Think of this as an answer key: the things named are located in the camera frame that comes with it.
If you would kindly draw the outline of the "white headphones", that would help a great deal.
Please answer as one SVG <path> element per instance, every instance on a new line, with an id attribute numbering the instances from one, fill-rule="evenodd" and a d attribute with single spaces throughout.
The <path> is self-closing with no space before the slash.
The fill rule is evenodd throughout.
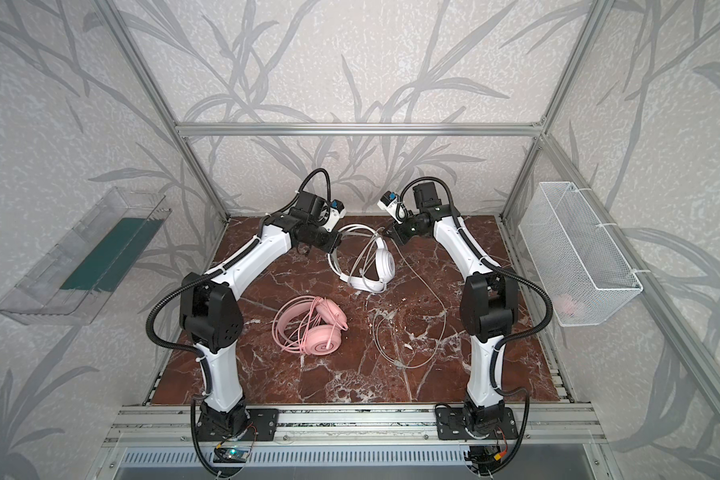
<path id="1" fill-rule="evenodd" d="M 341 239 L 347 236 L 360 236 L 367 237 L 368 242 L 348 273 L 340 268 L 338 250 L 328 254 L 328 265 L 333 273 L 355 290 L 372 294 L 384 292 L 395 276 L 395 262 L 381 233 L 364 224 L 349 224 L 340 228 L 338 233 Z"/>

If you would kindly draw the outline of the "pink headphones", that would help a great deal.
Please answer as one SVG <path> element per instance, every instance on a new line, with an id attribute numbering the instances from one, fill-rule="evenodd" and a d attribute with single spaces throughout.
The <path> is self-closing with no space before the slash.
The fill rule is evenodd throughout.
<path id="1" fill-rule="evenodd" d="M 324 356 L 340 347 L 342 332 L 347 329 L 347 317 L 333 300 L 302 295 L 280 308 L 271 335 L 284 352 Z"/>

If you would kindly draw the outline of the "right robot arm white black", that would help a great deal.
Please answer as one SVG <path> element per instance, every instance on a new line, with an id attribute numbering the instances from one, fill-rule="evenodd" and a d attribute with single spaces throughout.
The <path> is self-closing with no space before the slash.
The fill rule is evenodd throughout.
<path id="1" fill-rule="evenodd" d="M 471 337 L 471 373 L 464 417 L 467 428 L 482 436 L 486 429 L 506 418 L 505 398 L 521 391 L 501 387 L 505 346 L 545 329 L 553 317 L 553 302 L 538 284 L 500 266 L 485 252 L 468 230 L 444 181 L 420 177 L 403 189 L 408 190 L 414 192 L 417 212 L 405 207 L 402 193 L 392 191 L 381 196 L 378 207 L 393 218 L 388 235 L 396 244 L 402 246 L 415 236 L 432 237 L 447 251 L 464 278 L 459 315 Z M 540 297 L 545 314 L 538 325 L 513 333 L 521 284 Z"/>

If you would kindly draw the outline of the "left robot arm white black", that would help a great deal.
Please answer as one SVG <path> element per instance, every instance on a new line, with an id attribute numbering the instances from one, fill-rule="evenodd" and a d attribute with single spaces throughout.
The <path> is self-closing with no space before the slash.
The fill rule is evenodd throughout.
<path id="1" fill-rule="evenodd" d="M 239 383 L 235 346 L 244 319 L 238 300 L 272 262 L 300 244 L 331 253 L 339 244 L 335 227 L 346 215 L 339 200 L 301 192 L 281 210 L 264 217 L 258 232 L 231 257 L 199 275 L 190 273 L 148 314 L 145 330 L 155 345 L 196 356 L 204 376 L 201 411 L 228 430 L 246 417 Z M 159 337 L 155 322 L 172 300 L 180 303 L 179 323 L 192 343 L 183 345 Z"/>

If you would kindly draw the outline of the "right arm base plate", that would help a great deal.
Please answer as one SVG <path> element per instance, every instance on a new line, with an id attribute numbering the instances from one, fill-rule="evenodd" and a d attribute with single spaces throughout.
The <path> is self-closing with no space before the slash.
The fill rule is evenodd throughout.
<path id="1" fill-rule="evenodd" d="M 471 432 L 467 428 L 462 407 L 436 404 L 433 411 L 439 440 L 516 440 L 519 436 L 521 422 L 515 418 L 514 412 L 509 407 L 505 409 L 505 418 L 498 424 L 488 427 L 483 433 Z"/>

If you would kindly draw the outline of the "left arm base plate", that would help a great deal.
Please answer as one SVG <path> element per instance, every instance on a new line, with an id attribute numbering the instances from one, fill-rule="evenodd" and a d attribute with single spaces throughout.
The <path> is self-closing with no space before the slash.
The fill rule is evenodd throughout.
<path id="1" fill-rule="evenodd" d="M 200 442 L 230 440 L 264 441 L 274 439 L 279 410 L 276 408 L 236 409 L 218 412 L 202 406 L 195 431 Z"/>

